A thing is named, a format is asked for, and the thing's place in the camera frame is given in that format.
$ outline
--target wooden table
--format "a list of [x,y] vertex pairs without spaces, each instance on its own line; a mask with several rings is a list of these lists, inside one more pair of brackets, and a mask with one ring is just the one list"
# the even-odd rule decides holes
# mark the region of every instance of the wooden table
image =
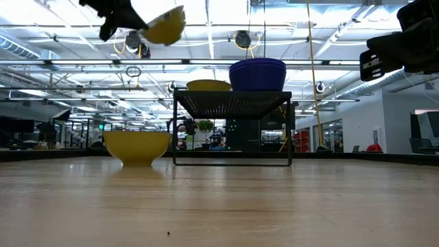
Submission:
[[122,169],[110,157],[1,163],[0,246],[438,245],[438,167],[294,164],[176,167],[164,158],[153,168]]

